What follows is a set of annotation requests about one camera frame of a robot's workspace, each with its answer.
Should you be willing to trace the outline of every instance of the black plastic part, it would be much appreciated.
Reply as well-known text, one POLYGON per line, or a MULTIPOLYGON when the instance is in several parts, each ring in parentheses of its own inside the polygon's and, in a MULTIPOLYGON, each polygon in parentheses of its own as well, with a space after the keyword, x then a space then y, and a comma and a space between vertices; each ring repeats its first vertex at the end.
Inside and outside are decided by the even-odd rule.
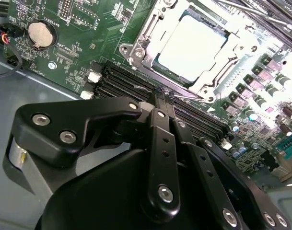
POLYGON ((93 82, 86 82, 84 85, 84 89, 89 91, 89 92, 93 92, 96 88, 96 83, 93 82))
POLYGON ((89 67, 90 71, 101 73, 103 71, 103 64, 100 64, 98 62, 92 61, 89 67))
POLYGON ((8 35, 8 37, 18 38, 24 36, 25 29, 11 23, 0 25, 0 31, 8 35))
POLYGON ((207 199, 209 208, 214 216, 212 221, 225 230, 241 230, 241 220, 236 214, 208 153, 203 148, 196 146, 187 127, 182 127, 177 120, 173 121, 173 125, 177 139, 177 151, 185 155, 184 158, 187 160, 188 166, 193 169, 194 176, 191 176, 192 181, 196 180, 196 178, 200 179, 200 190, 204 190, 205 199, 207 199), (237 226, 232 227, 226 222, 222 213, 224 209, 234 214, 237 226))
MULTIPOLYGON (((31 22, 28 24, 27 29, 28 29, 28 28, 30 27, 30 25, 33 24, 33 23, 43 23, 43 24, 45 24, 46 27, 47 27, 47 29, 50 31, 51 35, 53 36, 53 41, 52 41, 52 43, 51 43, 49 46, 46 46, 46 47, 41 47, 41 46, 40 46, 40 47, 36 47, 36 46, 34 46, 34 47, 36 47, 36 49, 39 49, 39 50, 45 50, 45 49, 48 49, 48 48, 50 48, 50 47, 55 46, 55 44, 58 42, 58 33, 57 33, 55 27, 54 27, 51 23, 49 23, 48 21, 46 21, 46 20, 38 19, 38 20, 31 21, 31 22)), ((33 45, 35 45, 35 42, 30 38, 29 34, 28 34, 28 38, 29 38, 30 42, 31 42, 33 45)))
POLYGON ((141 115, 138 104, 129 98, 110 98, 60 103, 28 104, 20 107, 12 125, 16 143, 56 167, 68 167, 79 157, 88 142, 88 131, 115 125, 121 119, 137 119, 141 115), (48 116, 51 123, 37 126, 32 122, 36 114, 48 116), (64 143, 59 135, 73 132, 77 140, 64 143))
MULTIPOLYGON (((16 67, 18 65, 18 58, 16 55, 14 55, 12 53, 6 53, 6 60, 7 60, 7 64, 9 64, 11 66, 16 67)), ((23 63, 22 63, 22 66, 20 69, 29 69, 32 63, 26 59, 23 59, 23 58, 22 58, 22 61, 23 61, 23 63)))
POLYGON ((151 111, 149 126, 148 136, 151 139, 148 140, 150 164, 147 194, 141 205, 146 215, 154 222, 166 223, 180 210, 175 137, 169 132, 169 117, 161 109, 151 111), (159 196, 158 189, 162 185, 173 193, 173 200, 170 203, 164 202, 159 196))
POLYGON ((252 230, 291 229, 291 223, 272 203, 270 198, 252 180, 244 175, 216 144, 212 144, 209 147, 206 144, 206 140, 209 139, 201 138, 199 145, 208 152, 225 190, 236 194, 238 198, 236 208, 240 210, 243 220, 248 227, 252 230), (276 223, 274 227, 265 220, 264 213, 269 214, 274 219, 276 223), (286 220, 288 227, 284 227, 279 223, 277 214, 286 220))
POLYGON ((149 154, 130 150, 63 185, 49 200, 41 230, 220 230, 208 214, 200 182, 178 167, 181 210, 170 222, 156 224, 144 215, 149 154))

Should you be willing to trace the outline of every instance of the black connector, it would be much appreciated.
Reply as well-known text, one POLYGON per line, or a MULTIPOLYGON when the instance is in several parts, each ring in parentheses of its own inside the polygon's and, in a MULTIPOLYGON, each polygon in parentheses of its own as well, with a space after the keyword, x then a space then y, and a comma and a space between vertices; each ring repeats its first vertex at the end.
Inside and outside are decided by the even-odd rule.
POLYGON ((24 36, 25 29, 11 23, 4 23, 0 25, 0 31, 7 33, 8 37, 18 38, 24 36))

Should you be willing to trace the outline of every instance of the capacitor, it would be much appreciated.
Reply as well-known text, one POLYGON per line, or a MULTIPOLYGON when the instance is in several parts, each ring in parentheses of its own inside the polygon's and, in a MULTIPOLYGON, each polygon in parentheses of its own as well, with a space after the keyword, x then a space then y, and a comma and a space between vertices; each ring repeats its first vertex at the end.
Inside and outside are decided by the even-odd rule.
POLYGON ((247 110, 245 114, 251 121, 256 121, 259 118, 258 115, 251 109, 247 110))
POLYGON ((254 150, 257 150, 259 148, 259 144, 258 143, 253 143, 251 145, 251 147, 254 149, 254 150))
POLYGON ((237 148, 231 149, 231 154, 234 158, 239 158, 239 156, 241 155, 237 148))
POLYGON ((282 97, 282 92, 279 91, 277 88, 275 87, 271 87, 267 90, 267 92, 275 99, 279 99, 282 97))
POLYGON ((278 79, 278 82, 284 87, 284 88, 292 88, 292 80, 288 77, 281 77, 278 79))
POLYGON ((264 98, 258 99, 256 103, 262 110, 267 110, 269 108, 269 103, 264 98))
POLYGON ((292 110, 289 107, 284 107, 282 111, 284 112, 285 115, 292 119, 292 110))
POLYGON ((231 126, 233 132, 240 131, 240 127, 238 126, 237 122, 235 122, 235 121, 231 122, 230 126, 231 126))
POLYGON ((240 153, 245 153, 247 151, 247 148, 245 147, 243 142, 237 143, 236 147, 240 153))
POLYGON ((285 125, 285 124, 282 124, 280 125, 280 130, 287 136, 291 136, 292 135, 292 131, 285 125))

